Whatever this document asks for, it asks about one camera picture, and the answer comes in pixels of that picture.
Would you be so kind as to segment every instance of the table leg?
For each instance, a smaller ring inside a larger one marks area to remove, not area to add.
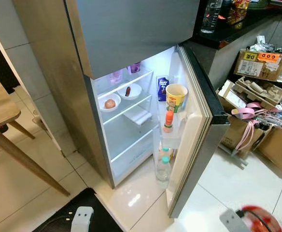
[[[22,132],[23,134],[25,134],[26,136],[28,136],[31,139],[34,139],[35,136],[33,136],[28,130],[26,130],[24,127],[22,127],[20,124],[18,124],[15,120],[13,120],[12,122],[9,122],[9,124],[11,126],[13,126],[14,128],[16,128],[18,131]]]
[[[20,148],[18,148],[14,143],[7,139],[0,132],[0,148],[11,155],[16,161],[21,163],[24,167],[29,169],[32,173],[38,176],[40,179],[54,187],[56,190],[69,196],[70,193],[65,190],[56,180],[54,180],[42,167],[40,167],[35,161],[28,157]]]

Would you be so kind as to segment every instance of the stainless steel panel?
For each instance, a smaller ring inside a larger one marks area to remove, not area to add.
[[[90,79],[63,0],[14,0],[30,45],[81,154],[114,187]]]
[[[189,196],[194,190],[196,184],[198,183],[198,180],[200,179],[203,171],[208,165],[211,157],[213,156],[220,140],[226,133],[228,127],[229,124],[210,126],[207,136],[202,143],[202,146],[197,154],[197,157],[189,172],[186,182],[182,188],[182,191],[179,194],[177,201],[169,211],[169,216],[171,218],[177,218],[180,215],[180,212],[182,211]]]
[[[99,78],[189,39],[198,5],[199,0],[67,0],[85,74]]]

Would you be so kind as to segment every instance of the black countertop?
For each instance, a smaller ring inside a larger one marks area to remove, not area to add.
[[[227,46],[229,43],[243,36],[252,29],[267,22],[271,18],[277,15],[282,15],[282,8],[276,7],[263,10],[248,9],[246,17],[234,25],[227,24],[226,19],[219,19],[215,32],[210,34],[202,33],[200,31],[203,15],[204,13],[202,13],[202,10],[199,9],[194,34],[191,40],[218,50]]]

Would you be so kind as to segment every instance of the refrigerator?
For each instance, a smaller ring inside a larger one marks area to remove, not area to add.
[[[166,202],[176,218],[228,128],[188,41],[199,1],[13,3],[78,150],[111,188],[149,157],[157,164],[162,147],[174,150]],[[188,90],[168,133],[162,76]]]

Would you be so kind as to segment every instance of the white tile floor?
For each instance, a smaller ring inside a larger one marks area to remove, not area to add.
[[[227,232],[219,215],[231,207],[257,204],[282,221],[282,172],[260,156],[241,170],[217,150],[178,219],[167,216],[166,196],[155,184],[152,158],[112,190],[78,153],[65,159],[31,120],[34,106],[21,87],[11,94],[21,109],[17,121],[35,140],[9,127],[10,140],[71,192],[64,197],[0,150],[0,232],[30,232],[87,186],[116,221],[132,232]]]

